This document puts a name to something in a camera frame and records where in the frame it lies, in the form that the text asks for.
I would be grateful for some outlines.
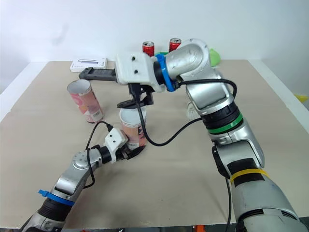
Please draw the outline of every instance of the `blue ring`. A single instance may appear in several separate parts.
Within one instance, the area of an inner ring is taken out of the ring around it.
[[[163,77],[164,77],[164,80],[165,80],[165,85],[166,85],[167,90],[169,92],[174,92],[175,89],[173,87],[173,84],[172,84],[172,82],[171,82],[171,80],[169,78],[168,71],[166,69],[165,56],[162,55],[162,54],[157,54],[156,57],[158,59],[158,62],[160,63],[162,74],[163,74]]]
[[[66,205],[69,205],[69,206],[73,206],[74,203],[75,203],[75,202],[71,202],[71,201],[68,201],[66,199],[63,199],[61,197],[58,197],[58,196],[50,193],[49,191],[44,191],[42,189],[39,190],[39,194],[41,194],[43,197],[47,197],[49,199],[52,199],[55,202],[59,202],[59,203],[66,204]]]

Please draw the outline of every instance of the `black cable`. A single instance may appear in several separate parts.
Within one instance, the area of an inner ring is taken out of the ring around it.
[[[201,79],[201,80],[193,80],[193,81],[183,81],[183,82],[179,83],[179,86],[189,85],[189,84],[206,84],[206,83],[227,83],[227,84],[230,84],[233,87],[233,96],[234,96],[234,98],[236,97],[237,86],[236,86],[236,84],[233,81],[230,81],[230,80],[227,80],[227,79]],[[186,127],[190,126],[192,123],[195,123],[197,121],[202,120],[201,118],[198,118],[198,119],[194,119],[194,120],[188,122],[183,127],[181,127],[170,139],[168,139],[164,143],[158,144],[158,143],[154,142],[153,140],[151,140],[151,138],[148,136],[148,133],[146,131],[145,122],[144,122],[144,117],[143,117],[143,114],[142,114],[141,108],[140,108],[140,102],[135,97],[134,97],[134,100],[135,100],[135,104],[136,104],[137,110],[139,112],[140,123],[141,123],[141,127],[143,129],[144,135],[145,135],[147,141],[150,142],[154,146],[165,146],[165,145],[169,144]]]
[[[93,136],[93,134],[94,134],[96,128],[98,127],[98,125],[99,125],[100,123],[104,123],[104,124],[106,125],[106,127],[107,127],[107,130],[108,130],[109,132],[113,129],[113,126],[112,126],[111,124],[109,124],[109,123],[107,123],[107,122],[104,122],[104,121],[97,122],[96,125],[94,126],[94,128],[92,129],[92,132],[91,132],[91,134],[90,134],[90,137],[89,137],[89,139],[88,139],[88,143],[87,143],[86,149],[85,149],[85,150],[87,150],[87,163],[88,163],[88,169],[89,169],[89,172],[90,172],[90,175],[91,175],[92,182],[91,182],[91,184],[85,186],[84,188],[88,188],[88,187],[93,186],[94,183],[95,183],[95,181],[96,181],[96,180],[95,180],[95,176],[93,175],[93,170],[92,170],[91,163],[90,163],[90,149],[89,149],[89,144],[90,144],[90,141],[91,141],[91,139],[92,139],[92,136]]]
[[[179,83],[179,86],[189,85],[189,84],[206,84],[206,83],[227,83],[233,87],[233,97],[236,97],[237,94],[237,86],[233,81],[227,79],[201,79],[194,81],[183,81]]]
[[[228,219],[227,219],[226,228],[225,228],[225,232],[227,232],[230,225],[231,225],[232,196],[231,196],[231,188],[230,188],[230,184],[228,182],[228,179],[225,178],[225,181],[226,181],[226,186],[227,186],[227,191],[228,191]]]
[[[104,121],[97,122],[96,125],[94,126],[94,128],[92,129],[92,132],[91,132],[90,137],[89,137],[89,139],[88,139],[88,143],[87,143],[87,145],[86,145],[85,150],[87,150],[87,149],[89,148],[89,144],[90,144],[90,141],[91,141],[91,139],[92,139],[93,133],[95,132],[97,126],[98,126],[100,123],[104,123],[106,126],[110,125],[109,123],[104,122]]]
[[[146,131],[145,121],[144,121],[143,114],[142,114],[142,112],[141,112],[140,104],[139,104],[139,102],[137,102],[136,100],[135,100],[135,104],[136,104],[137,110],[138,110],[139,115],[140,115],[140,124],[141,124],[141,127],[142,127],[142,129],[143,129],[144,135],[145,135],[147,141],[150,142],[150,143],[151,143],[152,145],[154,145],[154,146],[165,146],[165,145],[169,144],[169,143],[170,143],[174,138],[176,138],[176,136],[179,135],[179,133],[182,132],[185,128],[187,128],[188,126],[190,126],[192,123],[195,123],[195,122],[197,122],[197,121],[202,120],[201,118],[197,118],[197,119],[194,119],[194,120],[188,122],[188,123],[185,124],[183,127],[181,127],[170,139],[168,139],[168,140],[165,141],[164,143],[158,144],[158,143],[152,141],[152,140],[149,138],[149,136],[148,136],[148,134],[147,134],[147,131]]]
[[[89,172],[90,172],[90,175],[91,175],[91,179],[92,179],[92,182],[91,184],[85,186],[84,188],[88,188],[88,187],[91,187],[95,184],[95,176],[93,175],[93,170],[92,170],[92,167],[91,167],[91,163],[90,163],[90,149],[87,148],[87,163],[88,163],[88,169],[89,169]]]

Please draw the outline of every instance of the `beige table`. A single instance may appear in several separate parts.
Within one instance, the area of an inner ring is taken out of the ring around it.
[[[66,91],[78,78],[69,62],[49,62],[0,123],[0,227],[20,227],[83,150],[93,128]],[[309,135],[256,70],[244,60],[223,61],[220,70],[235,81],[236,103],[248,119],[266,157],[266,170],[300,217],[309,216]],[[105,120],[119,126],[116,104],[126,86],[92,82]],[[188,120],[184,88],[154,94],[147,108],[150,137],[165,141]],[[93,144],[103,144],[104,126]],[[217,172],[202,122],[165,147],[147,145],[138,157],[104,165],[96,183],[82,192],[66,228],[151,227],[225,223],[228,197]]]

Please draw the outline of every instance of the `white paper cup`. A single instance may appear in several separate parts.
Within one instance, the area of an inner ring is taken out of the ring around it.
[[[103,111],[89,81],[73,81],[68,85],[67,90],[81,113],[86,116],[87,122],[95,123],[102,120]]]
[[[146,124],[146,109],[141,108],[144,122]],[[137,109],[121,109],[119,112],[122,130],[128,137],[127,146],[129,149],[134,150],[139,146],[144,146],[147,139],[144,136],[144,131],[141,127],[140,116]]]

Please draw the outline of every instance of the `pink cup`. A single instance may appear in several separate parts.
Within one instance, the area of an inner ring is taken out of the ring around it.
[[[73,81],[68,85],[67,90],[77,104],[79,110],[86,116],[87,122],[95,123],[103,119],[103,111],[92,91],[89,81]]]
[[[141,112],[146,123],[146,109],[142,107]],[[134,150],[139,146],[144,146],[147,143],[147,139],[144,136],[144,131],[141,127],[140,116],[137,109],[121,109],[119,116],[122,130],[128,137],[128,148]]]

